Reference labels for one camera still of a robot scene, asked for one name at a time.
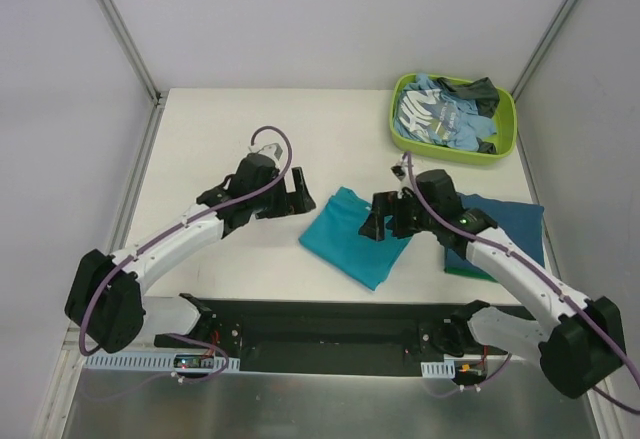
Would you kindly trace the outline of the teal t-shirt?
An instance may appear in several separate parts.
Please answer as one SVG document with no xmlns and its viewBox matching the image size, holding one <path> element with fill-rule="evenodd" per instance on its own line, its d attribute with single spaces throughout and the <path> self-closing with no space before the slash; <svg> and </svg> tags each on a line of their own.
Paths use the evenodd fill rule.
<svg viewBox="0 0 640 439">
<path fill-rule="evenodd" d="M 375 291 L 392 271 L 410 238 L 386 236 L 376 242 L 359 234 L 371 204 L 340 187 L 316 219 L 299 237 L 308 251 L 339 269 L 367 289 Z"/>
</svg>

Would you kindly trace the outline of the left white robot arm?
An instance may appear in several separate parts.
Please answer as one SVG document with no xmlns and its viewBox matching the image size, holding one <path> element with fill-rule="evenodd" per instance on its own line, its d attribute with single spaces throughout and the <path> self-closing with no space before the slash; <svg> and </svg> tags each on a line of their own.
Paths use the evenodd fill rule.
<svg viewBox="0 0 640 439">
<path fill-rule="evenodd" d="M 64 311 L 80 328 L 80 350 L 91 355 L 93 340 L 107 353 L 123 350 L 140 336 L 177 334 L 188 347 L 211 336 L 211 314 L 181 293 L 172 298 L 146 294 L 151 286 L 201 248 L 215 244 L 251 219 L 273 219 L 312 211 L 316 204 L 301 168 L 291 169 L 287 191 L 277 160 L 250 153 L 235 173 L 201 193 L 165 231 L 110 254 L 85 254 Z"/>
</svg>

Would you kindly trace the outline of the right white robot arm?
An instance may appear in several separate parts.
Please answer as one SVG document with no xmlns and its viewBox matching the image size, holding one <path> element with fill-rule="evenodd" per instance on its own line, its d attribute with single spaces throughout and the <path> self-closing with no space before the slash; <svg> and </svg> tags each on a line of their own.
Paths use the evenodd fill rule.
<svg viewBox="0 0 640 439">
<path fill-rule="evenodd" d="M 582 396 L 630 364 L 619 308 L 563 284 L 527 255 L 484 211 L 466 208 L 446 171 L 414 174 L 393 166 L 395 191 L 374 195 L 360 235 L 376 242 L 430 232 L 447 250 L 483 270 L 529 313 L 523 319 L 476 300 L 452 316 L 450 344 L 462 356 L 493 346 L 537 365 L 566 397 Z"/>
</svg>

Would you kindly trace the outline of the light blue printed t-shirt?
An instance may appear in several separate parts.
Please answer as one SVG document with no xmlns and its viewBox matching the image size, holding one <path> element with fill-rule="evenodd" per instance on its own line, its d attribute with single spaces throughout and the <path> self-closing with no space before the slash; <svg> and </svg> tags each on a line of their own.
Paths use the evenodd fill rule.
<svg viewBox="0 0 640 439">
<path fill-rule="evenodd" d="M 392 115 L 393 130 L 419 143 L 495 154 L 496 146 L 488 141 L 497 133 L 493 118 L 463 116 L 435 79 L 418 73 L 401 88 Z"/>
</svg>

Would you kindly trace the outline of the folded green t-shirt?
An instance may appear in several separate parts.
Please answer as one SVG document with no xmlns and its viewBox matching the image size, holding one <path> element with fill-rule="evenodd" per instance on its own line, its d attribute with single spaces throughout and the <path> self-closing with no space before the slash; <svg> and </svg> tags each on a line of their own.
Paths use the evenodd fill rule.
<svg viewBox="0 0 640 439">
<path fill-rule="evenodd" d="M 487 274 L 486 272 L 478 268 L 469 269 L 469 268 L 459 268 L 459 267 L 445 267 L 444 272 L 447 274 L 466 277 L 474 280 L 484 280 L 484 281 L 496 283 L 496 280 L 490 274 Z"/>
</svg>

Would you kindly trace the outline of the folded dark blue t-shirt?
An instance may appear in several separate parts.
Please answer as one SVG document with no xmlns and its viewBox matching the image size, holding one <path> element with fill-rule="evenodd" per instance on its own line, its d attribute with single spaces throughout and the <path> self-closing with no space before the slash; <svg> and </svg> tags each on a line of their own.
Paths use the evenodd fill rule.
<svg viewBox="0 0 640 439">
<path fill-rule="evenodd" d="M 545 266 L 542 240 L 544 208 L 542 206 L 512 201 L 500 201 L 484 198 L 477 194 L 460 194 L 460 198 L 465 208 L 477 208 L 488 214 L 518 247 L 540 266 Z M 461 259 L 457 254 L 448 249 L 446 249 L 444 253 L 444 268 L 445 267 L 478 268 L 469 261 Z"/>
</svg>

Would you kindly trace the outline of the lime green plastic basket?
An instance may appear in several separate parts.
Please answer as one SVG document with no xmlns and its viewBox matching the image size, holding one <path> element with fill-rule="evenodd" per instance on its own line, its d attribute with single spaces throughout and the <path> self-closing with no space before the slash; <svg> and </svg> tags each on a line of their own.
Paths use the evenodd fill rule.
<svg viewBox="0 0 640 439">
<path fill-rule="evenodd" d="M 495 87 L 497 88 L 500 96 L 500 104 L 493 117 L 497 126 L 497 133 L 488 138 L 488 141 L 496 146 L 497 152 L 495 154 L 461 151 L 432 144 L 419 143 L 400 137 L 392 128 L 392 115 L 395 112 L 395 100 L 397 99 L 401 88 L 409 81 L 413 80 L 416 74 L 418 73 L 407 74 L 398 79 L 392 95 L 388 123 L 392 141 L 399 149 L 403 151 L 410 151 L 418 156 L 430 159 L 473 166 L 492 165 L 507 157 L 512 152 L 515 147 L 518 125 L 515 104 L 512 96 L 507 91 L 496 86 Z M 440 77 L 437 75 L 427 75 L 432 79 Z M 472 82 L 456 78 L 450 79 L 461 83 Z"/>
</svg>

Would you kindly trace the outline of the dark grey garment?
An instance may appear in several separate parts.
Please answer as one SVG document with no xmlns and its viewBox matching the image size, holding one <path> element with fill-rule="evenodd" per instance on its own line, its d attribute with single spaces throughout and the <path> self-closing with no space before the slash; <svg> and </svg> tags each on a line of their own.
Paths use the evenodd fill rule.
<svg viewBox="0 0 640 439">
<path fill-rule="evenodd" d="M 492 119 L 500 104 L 498 90 L 488 77 L 461 83 L 440 76 L 435 82 L 463 116 Z"/>
</svg>

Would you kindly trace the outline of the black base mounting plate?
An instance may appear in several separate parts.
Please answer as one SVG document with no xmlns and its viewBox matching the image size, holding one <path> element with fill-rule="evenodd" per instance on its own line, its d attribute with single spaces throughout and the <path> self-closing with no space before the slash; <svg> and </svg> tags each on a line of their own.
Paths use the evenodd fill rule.
<svg viewBox="0 0 640 439">
<path fill-rule="evenodd" d="M 243 372 L 418 377 L 443 359 L 459 304 L 213 300 L 189 338 L 219 346 Z"/>
</svg>

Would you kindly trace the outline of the left aluminium frame post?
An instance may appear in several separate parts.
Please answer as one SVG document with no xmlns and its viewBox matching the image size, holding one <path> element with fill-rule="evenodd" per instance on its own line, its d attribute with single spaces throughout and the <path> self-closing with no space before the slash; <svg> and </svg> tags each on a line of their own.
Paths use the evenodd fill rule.
<svg viewBox="0 0 640 439">
<path fill-rule="evenodd" d="M 163 97 L 162 91 L 152 78 L 115 0 L 96 0 L 96 2 L 146 95 L 154 105 L 160 104 Z"/>
</svg>

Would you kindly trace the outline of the aluminium frame post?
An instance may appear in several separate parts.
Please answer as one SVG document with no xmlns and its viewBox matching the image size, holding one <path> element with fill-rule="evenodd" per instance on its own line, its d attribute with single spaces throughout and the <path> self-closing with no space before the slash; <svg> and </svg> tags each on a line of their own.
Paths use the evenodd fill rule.
<svg viewBox="0 0 640 439">
<path fill-rule="evenodd" d="M 559 38 L 563 28 L 580 1 L 581 0 L 561 1 L 511 90 L 511 95 L 515 101 L 517 101 L 524 92 L 526 86 L 548 55 L 555 41 Z"/>
<path fill-rule="evenodd" d="M 96 2 L 146 95 L 154 105 L 160 104 L 163 97 L 162 91 L 152 78 L 115 0 L 96 0 Z"/>
</svg>

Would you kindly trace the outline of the right aluminium frame post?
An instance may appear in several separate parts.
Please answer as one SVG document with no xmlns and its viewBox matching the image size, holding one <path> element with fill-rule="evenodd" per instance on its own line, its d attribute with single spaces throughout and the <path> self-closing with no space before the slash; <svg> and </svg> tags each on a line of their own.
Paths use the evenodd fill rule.
<svg viewBox="0 0 640 439">
<path fill-rule="evenodd" d="M 517 101 L 524 92 L 526 86 L 548 55 L 555 41 L 559 38 L 563 28 L 580 1 L 581 0 L 561 1 L 511 90 L 511 95 L 515 101 Z"/>
</svg>

